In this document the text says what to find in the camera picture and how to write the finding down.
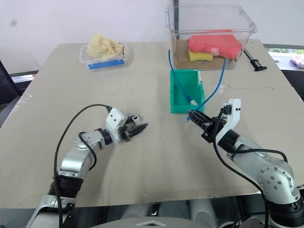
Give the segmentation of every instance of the gray floor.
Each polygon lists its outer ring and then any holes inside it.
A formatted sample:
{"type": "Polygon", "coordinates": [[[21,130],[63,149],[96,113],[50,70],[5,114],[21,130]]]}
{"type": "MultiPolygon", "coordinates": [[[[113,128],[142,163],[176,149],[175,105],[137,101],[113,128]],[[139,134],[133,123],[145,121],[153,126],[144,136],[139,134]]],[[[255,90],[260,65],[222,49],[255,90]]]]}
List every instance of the gray floor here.
{"type": "MultiPolygon", "coordinates": [[[[244,214],[264,211],[260,195],[224,197],[211,200],[218,226],[235,221],[244,214]]],[[[120,219],[127,205],[111,207],[76,208],[72,213],[73,228],[88,228],[94,225],[120,219]]],[[[0,209],[0,225],[6,228],[23,228],[33,213],[33,209],[0,209]]],[[[158,208],[158,216],[189,218],[187,201],[163,202],[158,208]]]]}

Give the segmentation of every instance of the red sponge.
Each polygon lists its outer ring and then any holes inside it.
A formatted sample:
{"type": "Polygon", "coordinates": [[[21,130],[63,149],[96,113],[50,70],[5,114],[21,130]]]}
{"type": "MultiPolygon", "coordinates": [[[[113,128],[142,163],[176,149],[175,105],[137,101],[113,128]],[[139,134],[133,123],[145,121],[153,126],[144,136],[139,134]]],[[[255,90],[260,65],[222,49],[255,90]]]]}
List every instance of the red sponge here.
{"type": "Polygon", "coordinates": [[[242,45],[233,35],[194,35],[188,40],[188,48],[194,52],[237,58],[242,45]]]}

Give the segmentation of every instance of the black chair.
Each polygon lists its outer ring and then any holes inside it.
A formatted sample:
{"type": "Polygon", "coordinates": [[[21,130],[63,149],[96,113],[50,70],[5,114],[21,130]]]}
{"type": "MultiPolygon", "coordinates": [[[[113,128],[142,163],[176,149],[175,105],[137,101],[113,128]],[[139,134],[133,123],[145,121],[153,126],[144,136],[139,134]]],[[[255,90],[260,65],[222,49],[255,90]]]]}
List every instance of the black chair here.
{"type": "Polygon", "coordinates": [[[0,61],[0,105],[8,104],[0,112],[0,127],[10,114],[22,93],[18,90],[10,75],[0,61]]]}

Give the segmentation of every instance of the plastic storage box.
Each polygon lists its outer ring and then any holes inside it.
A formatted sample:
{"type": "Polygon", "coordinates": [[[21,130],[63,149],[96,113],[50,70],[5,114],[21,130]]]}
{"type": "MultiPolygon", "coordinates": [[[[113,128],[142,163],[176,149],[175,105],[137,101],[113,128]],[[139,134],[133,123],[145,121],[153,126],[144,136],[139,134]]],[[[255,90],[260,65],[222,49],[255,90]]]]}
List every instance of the plastic storage box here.
{"type": "Polygon", "coordinates": [[[122,55],[113,55],[109,58],[93,58],[86,52],[87,45],[80,48],[79,62],[86,65],[89,70],[95,70],[104,67],[113,67],[126,64],[128,58],[128,46],[126,43],[120,42],[123,45],[122,55]]]}
{"type": "Polygon", "coordinates": [[[226,69],[233,69],[250,35],[257,32],[257,27],[239,5],[173,4],[166,9],[166,30],[171,33],[173,62],[176,69],[221,69],[223,67],[221,56],[214,56],[212,61],[190,61],[188,39],[193,35],[235,37],[241,44],[241,50],[236,58],[228,58],[226,63],[226,69]]]}
{"type": "MultiPolygon", "coordinates": [[[[194,99],[198,105],[204,101],[204,89],[199,70],[174,70],[185,92],[194,99]]],[[[195,110],[198,105],[191,105],[185,94],[181,91],[171,70],[171,113],[187,113],[195,110]]]]}

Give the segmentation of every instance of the yellow food item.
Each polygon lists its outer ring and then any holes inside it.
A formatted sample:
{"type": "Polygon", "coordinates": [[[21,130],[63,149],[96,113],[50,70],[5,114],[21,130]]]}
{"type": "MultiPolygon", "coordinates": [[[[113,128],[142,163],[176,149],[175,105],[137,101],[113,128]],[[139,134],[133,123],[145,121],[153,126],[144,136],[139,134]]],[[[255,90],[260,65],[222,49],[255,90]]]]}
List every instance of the yellow food item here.
{"type": "Polygon", "coordinates": [[[202,53],[202,52],[194,52],[188,49],[188,55],[190,58],[190,61],[196,61],[196,60],[207,60],[211,61],[213,59],[213,54],[210,53],[202,53]]]}
{"type": "Polygon", "coordinates": [[[102,34],[94,34],[87,45],[87,54],[93,58],[109,58],[123,53],[123,46],[114,40],[108,39],[102,34]]]}

